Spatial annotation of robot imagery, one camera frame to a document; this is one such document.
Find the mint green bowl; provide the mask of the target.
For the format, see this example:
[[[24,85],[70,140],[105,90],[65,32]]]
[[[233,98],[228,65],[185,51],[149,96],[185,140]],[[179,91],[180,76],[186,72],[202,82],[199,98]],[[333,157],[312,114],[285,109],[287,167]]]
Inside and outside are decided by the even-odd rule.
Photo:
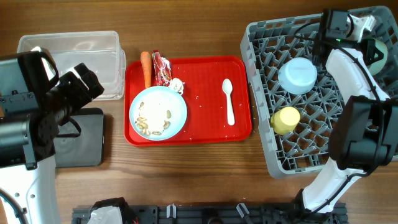
[[[384,42],[372,38],[368,40],[366,66],[372,76],[377,75],[385,66],[388,57],[387,46]]]

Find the light blue bowl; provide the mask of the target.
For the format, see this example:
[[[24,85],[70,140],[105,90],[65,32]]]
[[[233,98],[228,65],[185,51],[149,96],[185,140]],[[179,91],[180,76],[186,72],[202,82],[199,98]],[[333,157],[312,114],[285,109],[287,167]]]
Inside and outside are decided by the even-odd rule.
[[[315,86],[317,75],[317,69],[309,59],[298,57],[281,66],[278,81],[285,91],[302,95]]]

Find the yellow cup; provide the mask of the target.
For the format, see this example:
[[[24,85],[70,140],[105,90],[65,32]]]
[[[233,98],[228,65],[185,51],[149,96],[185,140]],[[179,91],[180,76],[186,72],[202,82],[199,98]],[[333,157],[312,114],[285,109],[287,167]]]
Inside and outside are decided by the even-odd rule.
[[[270,124],[274,132],[279,135],[285,135],[292,132],[300,121],[299,111],[291,106],[282,108],[273,114],[270,118]]]

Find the white plastic spoon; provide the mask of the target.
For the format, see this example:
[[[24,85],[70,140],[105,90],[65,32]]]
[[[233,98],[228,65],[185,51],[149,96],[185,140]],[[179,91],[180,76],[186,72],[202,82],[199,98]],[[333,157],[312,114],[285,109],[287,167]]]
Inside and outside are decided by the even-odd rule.
[[[222,90],[226,95],[227,122],[230,126],[233,126],[235,124],[234,111],[231,100],[233,85],[230,79],[226,78],[223,80]]]

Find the white tissue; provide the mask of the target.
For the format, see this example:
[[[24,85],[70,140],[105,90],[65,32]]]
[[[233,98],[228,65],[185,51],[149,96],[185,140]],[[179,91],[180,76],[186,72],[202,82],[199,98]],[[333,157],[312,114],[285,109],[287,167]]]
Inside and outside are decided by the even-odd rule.
[[[180,95],[183,95],[184,82],[179,78],[173,78],[169,83],[169,88]]]

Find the red snack wrapper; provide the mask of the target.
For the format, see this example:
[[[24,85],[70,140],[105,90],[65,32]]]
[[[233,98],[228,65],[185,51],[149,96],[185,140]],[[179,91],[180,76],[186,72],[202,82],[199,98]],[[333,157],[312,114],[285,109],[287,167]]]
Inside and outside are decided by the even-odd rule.
[[[170,62],[162,57],[158,50],[154,50],[152,63],[155,71],[155,84],[157,86],[169,86],[172,80]]]

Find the light blue plate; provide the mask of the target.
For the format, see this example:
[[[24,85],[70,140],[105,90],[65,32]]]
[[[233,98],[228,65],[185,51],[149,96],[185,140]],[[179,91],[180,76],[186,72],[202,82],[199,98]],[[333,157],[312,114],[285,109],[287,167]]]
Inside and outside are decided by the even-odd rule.
[[[183,129],[187,116],[187,104],[179,93],[165,86],[153,86],[133,99],[127,117],[138,136],[149,141],[164,141]]]

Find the orange carrot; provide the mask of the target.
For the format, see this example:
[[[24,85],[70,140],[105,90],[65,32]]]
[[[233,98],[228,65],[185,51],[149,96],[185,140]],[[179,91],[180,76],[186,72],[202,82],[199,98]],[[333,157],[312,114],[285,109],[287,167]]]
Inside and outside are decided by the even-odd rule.
[[[152,84],[152,55],[149,52],[141,53],[141,65],[144,74],[144,86],[150,88]]]

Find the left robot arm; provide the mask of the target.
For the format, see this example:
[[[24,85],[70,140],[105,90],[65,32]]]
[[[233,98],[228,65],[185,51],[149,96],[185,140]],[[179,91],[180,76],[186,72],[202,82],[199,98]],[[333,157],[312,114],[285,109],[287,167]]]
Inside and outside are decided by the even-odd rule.
[[[9,223],[60,223],[53,141],[103,92],[84,63],[60,75],[46,49],[1,57],[1,201]]]

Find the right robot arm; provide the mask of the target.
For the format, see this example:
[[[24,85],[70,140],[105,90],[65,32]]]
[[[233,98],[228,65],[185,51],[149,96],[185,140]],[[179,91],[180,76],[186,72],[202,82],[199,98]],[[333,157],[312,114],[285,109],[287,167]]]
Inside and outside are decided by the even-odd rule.
[[[335,80],[344,108],[328,140],[329,158],[316,179],[300,190],[295,208],[302,219],[331,213],[338,199],[360,178],[388,165],[397,149],[397,98],[384,92],[374,74],[386,64],[388,51],[374,38],[372,15],[325,9],[312,38],[312,62]]]

